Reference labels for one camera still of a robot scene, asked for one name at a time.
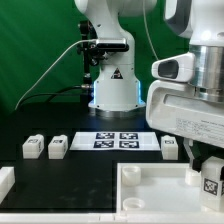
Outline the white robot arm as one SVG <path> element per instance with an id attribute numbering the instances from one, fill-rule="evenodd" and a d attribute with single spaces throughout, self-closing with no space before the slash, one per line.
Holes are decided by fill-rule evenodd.
<path id="1" fill-rule="evenodd" d="M 165 0 L 164 20 L 188 38 L 185 54 L 157 60 L 147 101 L 134 75 L 135 41 L 118 18 L 152 10 L 157 0 L 74 0 L 92 23 L 90 55 L 100 62 L 89 107 L 105 116 L 146 109 L 148 125 L 224 148 L 224 0 Z"/>

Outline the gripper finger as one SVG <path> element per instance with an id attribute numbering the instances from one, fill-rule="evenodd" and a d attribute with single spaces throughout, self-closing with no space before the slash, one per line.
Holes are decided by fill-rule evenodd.
<path id="1" fill-rule="evenodd" d="M 197 144 L 192 139 L 185 138 L 183 140 L 183 146 L 189 157 L 190 168 L 196 172 L 200 172 L 202 167 L 202 160 Z"/>

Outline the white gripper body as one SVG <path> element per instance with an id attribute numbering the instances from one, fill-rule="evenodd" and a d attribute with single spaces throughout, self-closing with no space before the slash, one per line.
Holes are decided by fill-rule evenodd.
<path id="1" fill-rule="evenodd" d="M 156 130 L 224 148 L 224 103 L 194 96 L 193 86 L 157 80 L 148 90 L 146 121 Z"/>

